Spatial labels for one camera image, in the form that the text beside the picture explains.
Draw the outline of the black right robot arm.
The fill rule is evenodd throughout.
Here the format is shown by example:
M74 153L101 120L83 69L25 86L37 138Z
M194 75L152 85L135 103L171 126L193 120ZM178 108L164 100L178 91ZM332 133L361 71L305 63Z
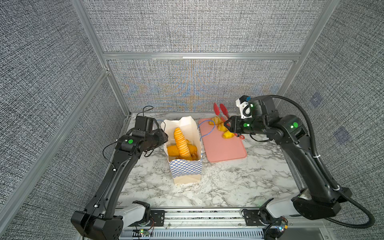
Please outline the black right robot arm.
M302 176L306 187L299 193L282 199L270 199L260 207L259 218L270 224L279 217L303 216L309 220L335 217L346 202L339 191L331 185L331 177L319 163L319 156L311 145L311 136L302 121L293 115L283 118L278 113L243 119L232 116L225 127L238 135L266 135L275 141L288 156Z

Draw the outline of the long twisted bread stick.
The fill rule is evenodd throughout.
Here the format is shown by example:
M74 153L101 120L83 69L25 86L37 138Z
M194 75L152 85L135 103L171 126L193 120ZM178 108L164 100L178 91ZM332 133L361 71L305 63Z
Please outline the long twisted bread stick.
M174 138L175 138L176 146L178 148L181 159L191 161L192 155L188 147L187 141L184 137L184 134L180 128L176 128L174 130Z

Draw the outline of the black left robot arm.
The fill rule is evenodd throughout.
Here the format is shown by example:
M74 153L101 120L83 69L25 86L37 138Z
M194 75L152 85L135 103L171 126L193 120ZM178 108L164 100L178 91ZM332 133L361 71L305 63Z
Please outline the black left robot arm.
M168 141L162 129L130 129L117 140L112 166L108 169L94 197L82 211L75 211L71 223L83 238L117 240L125 228L124 217L115 214L122 188L144 152Z

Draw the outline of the red silicone kitchen tongs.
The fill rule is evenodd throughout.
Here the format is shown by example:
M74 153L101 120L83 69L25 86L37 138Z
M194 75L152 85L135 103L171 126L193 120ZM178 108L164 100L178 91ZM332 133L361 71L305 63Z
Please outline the red silicone kitchen tongs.
M223 104L214 103L214 112L223 123L229 119L229 112Z

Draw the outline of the checkered paper bread bag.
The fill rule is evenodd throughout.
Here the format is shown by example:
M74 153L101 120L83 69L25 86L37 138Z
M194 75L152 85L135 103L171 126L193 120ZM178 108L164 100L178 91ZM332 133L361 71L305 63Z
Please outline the checkered paper bread bag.
M168 135L164 151L175 185L198 183L202 179L203 148L200 129L191 117L161 124Z

